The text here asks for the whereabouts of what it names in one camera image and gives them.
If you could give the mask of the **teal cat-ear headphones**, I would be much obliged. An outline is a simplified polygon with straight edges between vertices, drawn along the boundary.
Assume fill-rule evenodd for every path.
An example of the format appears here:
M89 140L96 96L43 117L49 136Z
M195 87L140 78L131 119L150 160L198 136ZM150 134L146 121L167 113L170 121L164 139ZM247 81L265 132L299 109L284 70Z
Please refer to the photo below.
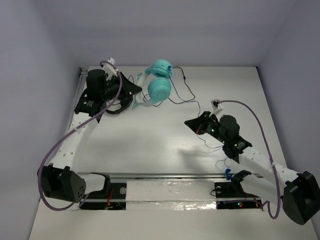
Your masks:
M172 77L172 64L165 59L158 59L150 65L144 72L137 75L137 86L143 88L145 81L150 75L155 76L147 86L147 94L149 100L144 101L142 91L135 94L131 109L134 110L137 106L152 107L153 105L163 102L169 98L171 94L170 78Z

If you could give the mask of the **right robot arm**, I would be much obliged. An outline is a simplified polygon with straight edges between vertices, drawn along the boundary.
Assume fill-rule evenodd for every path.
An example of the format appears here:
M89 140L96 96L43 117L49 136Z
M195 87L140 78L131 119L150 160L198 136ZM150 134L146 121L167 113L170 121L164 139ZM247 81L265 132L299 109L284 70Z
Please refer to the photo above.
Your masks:
M271 162L250 142L240 136L240 126L231 115L217 118L205 111L184 124L196 135L208 134L223 144L225 155L244 166L231 179L231 192L238 197L245 193L279 204L296 224L306 224L320 210L320 187L313 174L299 173Z

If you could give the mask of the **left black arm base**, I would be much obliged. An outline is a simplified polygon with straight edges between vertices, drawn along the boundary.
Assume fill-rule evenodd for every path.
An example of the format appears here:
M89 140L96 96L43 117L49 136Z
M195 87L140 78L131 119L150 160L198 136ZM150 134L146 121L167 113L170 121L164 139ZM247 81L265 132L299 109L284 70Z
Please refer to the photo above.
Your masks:
M113 180L109 175L102 174L102 176L104 176L102 190L89 193L88 197L79 203L79 208L90 211L126 210L127 183Z

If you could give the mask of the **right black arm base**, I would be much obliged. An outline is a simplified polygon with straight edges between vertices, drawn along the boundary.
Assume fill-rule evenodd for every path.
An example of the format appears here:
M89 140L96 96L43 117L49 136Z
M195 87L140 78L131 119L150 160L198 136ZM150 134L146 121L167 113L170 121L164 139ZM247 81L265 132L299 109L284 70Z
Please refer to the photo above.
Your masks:
M227 181L215 182L210 192L210 195L217 199L218 210L263 209L264 204L261 199L254 194L244 192L241 186L244 177L251 174L247 170L241 170L236 174L231 173L229 168L225 170Z

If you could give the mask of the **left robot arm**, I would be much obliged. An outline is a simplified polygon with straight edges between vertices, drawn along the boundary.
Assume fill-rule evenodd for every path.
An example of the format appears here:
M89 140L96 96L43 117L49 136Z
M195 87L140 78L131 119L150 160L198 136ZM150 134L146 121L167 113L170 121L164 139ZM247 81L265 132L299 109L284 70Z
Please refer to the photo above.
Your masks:
M68 133L49 151L57 151L50 163L45 165L44 159L38 169L38 188L45 204L48 198L75 204L91 193L100 197L111 193L108 175L79 173L79 162L103 114L123 112L141 91L141 84L131 82L119 70L99 68L87 72L85 88L75 106Z

